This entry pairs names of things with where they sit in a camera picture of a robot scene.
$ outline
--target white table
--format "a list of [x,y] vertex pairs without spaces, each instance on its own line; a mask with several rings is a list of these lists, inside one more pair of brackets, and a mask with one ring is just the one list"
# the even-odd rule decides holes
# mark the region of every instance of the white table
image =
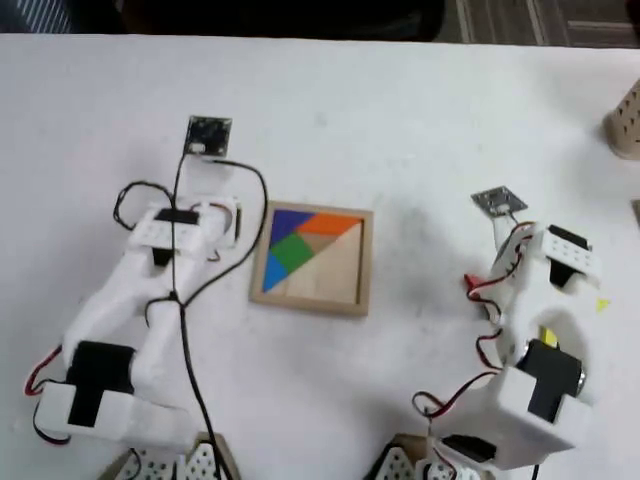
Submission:
[[[233,118],[229,157],[262,169],[273,199],[375,211],[366,320],[249,304],[251,262],[189,312],[196,373],[243,478],[361,478],[394,433],[423,432],[414,391],[446,396],[481,371],[473,341],[489,329],[459,280],[494,255],[469,194],[502,184],[530,204],[521,219],[589,238],[612,300],[599,315],[610,393],[584,448],[540,478],[637,478],[640,163],[614,157],[598,128],[640,75],[639,52],[5,35],[0,72],[3,478],[95,478],[122,451],[43,444],[21,388],[118,260],[118,190],[171,182],[191,114]],[[231,262],[260,192],[243,172],[221,192],[245,206]],[[134,197],[128,215],[148,199]],[[120,338],[143,334],[137,322]],[[178,338],[167,362],[168,388],[200,419]]]

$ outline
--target black cable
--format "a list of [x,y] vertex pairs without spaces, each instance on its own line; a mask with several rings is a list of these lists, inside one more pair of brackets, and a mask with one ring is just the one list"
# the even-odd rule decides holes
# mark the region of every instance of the black cable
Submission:
[[140,475],[140,472],[142,471],[142,459],[140,458],[140,454],[136,452],[135,448],[130,448],[129,452],[131,452],[131,454],[136,458],[136,461],[138,462],[138,468],[136,469],[134,474],[126,480],[135,480],[136,478],[138,478],[138,475]]
[[169,193],[169,190],[167,190],[165,187],[163,187],[159,183],[147,182],[146,180],[138,180],[135,182],[131,182],[129,185],[127,185],[122,190],[120,190],[120,193],[118,193],[118,198],[116,199],[116,204],[113,207],[113,219],[116,221],[118,225],[122,225],[124,228],[126,228],[129,231],[133,230],[136,224],[134,223],[133,225],[129,225],[124,220],[122,220],[122,217],[120,216],[120,206],[122,205],[122,202],[124,202],[124,199],[127,197],[127,194],[134,187],[155,188],[156,190],[159,190],[164,195],[166,195],[166,197],[169,199],[169,202],[171,202],[171,193]]
[[207,433],[209,435],[209,440],[211,442],[211,447],[213,448],[213,459],[215,462],[215,477],[221,479],[220,476],[220,466],[222,465],[222,470],[227,478],[231,477],[231,472],[229,471],[229,467],[227,466],[227,462],[222,458],[222,453],[218,448],[218,442],[216,441],[215,432],[213,430],[213,425],[211,424],[211,417],[209,416],[209,411],[207,410],[207,405],[204,403],[204,399],[202,398],[202,394],[200,393],[200,387],[198,386],[198,380],[196,379],[196,374],[193,371],[193,364],[191,363],[191,350],[189,348],[189,333],[187,332],[187,316],[186,311],[183,305],[180,305],[180,336],[182,337],[182,352],[184,354],[184,363],[187,367],[187,375],[189,375],[189,383],[191,383],[191,389],[193,390],[193,394],[196,397],[196,401],[198,402],[198,406],[200,407],[200,411],[202,412],[202,416],[204,417],[204,423],[207,426]]
[[245,170],[249,170],[250,172],[253,172],[253,173],[256,174],[256,176],[260,180],[260,185],[262,186],[262,196],[263,196],[263,202],[264,202],[263,203],[263,207],[262,207],[262,218],[260,219],[260,226],[258,227],[258,232],[256,233],[256,236],[253,239],[253,243],[251,244],[251,247],[249,247],[249,250],[247,250],[247,252],[244,254],[244,256],[240,260],[238,260],[236,263],[234,263],[233,265],[229,266],[227,269],[223,270],[219,274],[217,274],[214,277],[210,278],[209,280],[204,282],[200,287],[198,287],[195,290],[195,292],[193,292],[191,294],[191,296],[189,298],[187,298],[187,300],[184,302],[184,306],[185,307],[188,307],[189,305],[191,305],[191,302],[193,302],[198,297],[198,295],[200,295],[210,285],[212,285],[213,283],[217,282],[221,278],[225,277],[226,275],[228,275],[229,273],[234,271],[236,268],[238,268],[240,265],[242,265],[247,260],[247,258],[249,258],[249,256],[256,249],[256,246],[258,245],[258,242],[260,241],[260,237],[262,236],[262,231],[264,230],[264,224],[265,224],[265,221],[267,219],[267,207],[268,207],[268,204],[269,204],[269,192],[267,190],[267,184],[264,181],[264,177],[262,176],[262,173],[260,173],[260,171],[258,169],[252,167],[251,165],[246,165],[244,163],[233,162],[231,160],[216,160],[215,163],[219,163],[219,164],[222,164],[222,165],[229,165],[229,166],[232,166],[232,167],[243,168]]
[[147,327],[149,327],[149,307],[151,305],[153,305],[154,303],[160,303],[160,302],[174,302],[175,298],[173,297],[173,295],[168,295],[166,297],[160,297],[160,298],[153,298],[151,300],[149,300],[147,302],[147,304],[144,306],[144,322],[147,324]]
[[[134,227],[126,224],[120,218],[120,205],[124,201],[124,198],[126,197],[127,193],[131,190],[131,188],[133,188],[133,187],[135,187],[137,185],[157,188],[157,189],[161,190],[167,196],[167,198],[169,199],[169,203],[171,204],[171,209],[172,209],[173,213],[175,214],[175,212],[177,210],[176,201],[177,201],[177,198],[178,198],[178,187],[180,185],[180,176],[181,176],[181,172],[182,172],[182,165],[184,163],[185,158],[186,158],[186,155],[183,155],[182,158],[180,159],[180,162],[178,163],[175,182],[174,182],[174,185],[173,185],[173,194],[169,193],[169,191],[165,187],[162,187],[161,185],[153,184],[153,183],[146,182],[146,181],[133,182],[133,183],[127,185],[120,192],[120,194],[118,195],[118,198],[116,200],[116,205],[114,207],[114,213],[113,213],[113,217],[116,220],[116,222],[119,223],[120,225],[122,225],[127,230],[132,230],[134,228]],[[231,478],[231,473],[229,471],[229,468],[228,468],[226,462],[224,461],[224,458],[222,457],[222,454],[221,454],[220,449],[218,447],[218,444],[216,442],[215,432],[213,430],[213,425],[211,423],[211,418],[209,416],[209,412],[207,410],[207,406],[206,406],[206,404],[204,402],[204,399],[202,398],[202,394],[200,393],[200,387],[198,386],[198,382],[197,382],[197,379],[196,379],[196,376],[195,376],[195,372],[193,370],[193,364],[191,362],[191,352],[190,352],[190,348],[189,348],[189,337],[188,337],[188,330],[187,330],[187,322],[186,322],[186,309],[191,304],[191,302],[194,301],[198,297],[198,295],[200,295],[209,286],[211,286],[212,284],[214,284],[215,282],[217,282],[218,280],[220,280],[221,278],[225,277],[226,275],[231,273],[233,270],[238,268],[240,265],[242,265],[249,258],[251,253],[253,253],[253,251],[255,250],[256,246],[258,245],[258,242],[259,242],[260,237],[262,236],[262,232],[264,230],[264,224],[265,224],[266,217],[267,217],[267,206],[268,206],[268,202],[269,202],[269,195],[268,195],[267,185],[266,185],[266,182],[264,180],[264,177],[262,176],[262,174],[260,173],[260,171],[258,169],[252,167],[251,165],[247,165],[247,164],[239,163],[239,162],[234,162],[234,161],[230,161],[230,160],[216,160],[214,163],[218,163],[218,164],[221,164],[221,165],[228,165],[228,166],[231,166],[231,167],[242,168],[242,169],[251,171],[260,180],[260,185],[262,187],[264,204],[263,204],[263,210],[262,210],[262,218],[260,220],[260,225],[258,227],[258,232],[256,233],[254,241],[251,244],[251,247],[249,248],[249,250],[242,256],[242,258],[240,258],[240,260],[238,260],[236,263],[232,264],[231,266],[229,266],[228,268],[223,270],[221,273],[215,275],[214,277],[212,277],[209,280],[207,280],[206,282],[204,282],[200,287],[198,287],[191,294],[191,296],[189,298],[187,298],[187,300],[185,302],[182,302],[180,300],[179,296],[178,296],[178,292],[177,292],[177,289],[176,289],[175,222],[173,220],[173,217],[175,217],[175,215],[174,215],[172,217],[172,220],[171,220],[171,251],[173,252],[173,259],[171,261],[172,291],[171,291],[171,294],[168,297],[156,298],[156,299],[152,299],[149,302],[147,302],[147,304],[145,305],[145,309],[144,309],[144,316],[145,316],[145,322],[147,323],[147,326],[148,326],[149,325],[148,310],[149,310],[149,307],[153,303],[162,302],[162,301],[174,301],[174,302],[176,302],[178,304],[179,309],[180,309],[180,333],[181,333],[181,337],[182,337],[182,347],[183,347],[185,365],[186,365],[186,368],[187,368],[187,374],[189,376],[189,382],[191,383],[191,388],[192,388],[193,393],[194,393],[194,395],[196,397],[196,400],[198,402],[200,410],[202,411],[202,415],[204,417],[205,424],[207,426],[207,433],[209,435],[209,440],[210,440],[211,446],[213,448],[213,456],[214,456],[214,461],[215,461],[215,476],[217,478],[221,478],[220,477],[220,466],[222,466],[222,469],[223,469],[225,475],[227,476],[227,478]]]
[[42,430],[38,428],[38,426],[36,425],[36,414],[38,413],[38,407],[40,407],[40,402],[36,403],[36,408],[33,409],[33,417],[31,418],[33,429],[38,434],[38,436],[41,439],[43,439],[45,442],[51,445],[55,445],[56,447],[62,447],[64,445],[68,445],[69,442],[71,441],[71,435],[64,438],[54,438],[54,437],[50,437],[49,435],[47,435],[46,433],[44,433]]

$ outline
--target red wire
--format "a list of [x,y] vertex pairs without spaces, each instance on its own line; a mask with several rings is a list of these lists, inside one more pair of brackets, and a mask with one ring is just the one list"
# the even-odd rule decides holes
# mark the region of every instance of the red wire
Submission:
[[[516,231],[516,229],[518,229],[518,228],[520,228],[522,226],[526,226],[528,224],[533,224],[533,223],[534,222],[519,223],[511,231],[511,235],[513,235],[513,233]],[[496,285],[496,284],[498,284],[500,282],[503,282],[507,278],[509,278],[511,276],[511,274],[516,271],[516,269],[520,265],[520,261],[522,260],[522,254],[520,253],[520,247],[522,246],[522,242],[524,242],[525,240],[531,240],[532,238],[533,238],[533,235],[526,235],[526,236],[522,237],[522,240],[520,241],[520,243],[518,243],[518,245],[516,245],[516,249],[515,249],[516,253],[518,255],[518,257],[516,258],[516,262],[511,266],[511,268],[509,270],[507,270],[507,272],[504,275],[502,275],[501,277],[498,277],[498,278],[494,278],[493,280],[488,280],[486,282],[482,282],[482,283],[480,283],[480,284],[478,284],[478,285],[476,285],[476,286],[474,286],[472,288],[470,287],[469,290],[467,290],[467,298],[472,302],[486,303],[486,304],[492,305],[496,309],[496,311],[498,312],[498,315],[502,315],[502,309],[500,308],[500,306],[496,302],[494,302],[493,300],[489,300],[487,298],[482,298],[479,294],[475,293],[475,291],[480,289],[480,288],[489,287],[491,285]]]
[[449,469],[451,469],[451,471],[453,472],[453,477],[451,477],[451,480],[456,480],[456,478],[458,478],[458,471],[456,470],[456,467],[454,467],[449,460],[444,458],[444,456],[436,448],[434,448],[433,451],[436,452],[436,455],[438,456],[440,461],[444,463],[447,467],[449,467]]
[[498,338],[500,335],[502,334],[502,329],[499,328],[496,333],[494,333],[493,335],[480,335],[477,339],[476,339],[476,352],[478,352],[478,356],[480,357],[480,361],[489,368],[493,368],[495,370],[502,370],[502,367],[496,367],[495,365],[493,365],[489,359],[487,358],[487,355],[484,353],[484,350],[482,349],[482,344],[481,342],[484,342],[485,340],[495,340],[496,338]]
[[[483,377],[486,377],[487,375],[497,375],[498,372],[483,372],[480,373],[479,375],[476,375],[475,377],[473,377],[471,380],[469,380],[467,383],[465,383],[464,385],[462,385],[458,391],[456,391],[456,393],[453,394],[453,396],[447,401],[447,402],[442,402],[438,397],[436,397],[435,395],[433,395],[432,393],[429,392],[425,392],[425,391],[420,391],[417,392],[413,395],[413,398],[411,399],[414,408],[416,408],[416,410],[418,410],[418,412],[423,416],[428,418],[429,420],[433,420],[434,418],[438,418],[441,417],[442,415],[444,415],[445,413],[447,413],[449,410],[451,410],[451,407],[453,407],[453,405],[458,401],[458,398],[460,398],[460,396],[466,392],[469,387],[471,387],[471,385],[473,385],[475,382],[477,382],[478,380],[480,380]],[[433,403],[435,403],[438,406],[438,409],[433,412],[433,413],[429,413],[428,411],[425,410],[421,410],[420,408],[418,408],[418,406],[415,403],[415,400],[419,397],[426,397],[429,400],[431,400]]]
[[24,394],[27,397],[35,397],[36,395],[40,395],[42,393],[43,387],[38,388],[38,385],[36,385],[36,387],[34,388],[33,386],[34,382],[36,381],[36,377],[38,376],[38,373],[40,373],[40,370],[49,365],[53,361],[53,359],[60,354],[60,352],[62,352],[62,345],[58,345],[42,362],[35,366],[35,368],[31,372],[31,375],[29,375],[29,378],[27,379],[27,383],[24,386]]

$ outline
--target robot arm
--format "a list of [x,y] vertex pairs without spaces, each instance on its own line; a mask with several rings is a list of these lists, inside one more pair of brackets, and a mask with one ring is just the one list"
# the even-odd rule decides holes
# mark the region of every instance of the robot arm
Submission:
[[[233,199],[202,196],[179,199],[175,217],[169,208],[149,207],[115,270],[64,335],[67,377],[64,383],[44,387],[36,416],[42,430],[179,452],[192,446],[197,428],[191,417],[167,406],[156,387],[180,325],[179,306],[169,295],[174,273],[175,291],[184,299],[197,286],[210,252],[235,244],[237,212]],[[142,315],[149,332],[137,351],[103,343]]]
[[[584,441],[605,373],[593,318],[600,269],[586,239],[571,232],[529,223],[513,229],[492,280],[470,290],[488,301],[502,329],[502,368],[433,419],[436,452],[477,471],[508,470]],[[538,340],[540,327],[554,332],[557,346]]]

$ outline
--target wooden block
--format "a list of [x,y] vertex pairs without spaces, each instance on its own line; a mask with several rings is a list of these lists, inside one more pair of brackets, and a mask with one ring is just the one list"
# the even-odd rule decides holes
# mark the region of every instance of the wooden block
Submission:
[[366,315],[372,233],[368,211],[270,202],[251,299]]

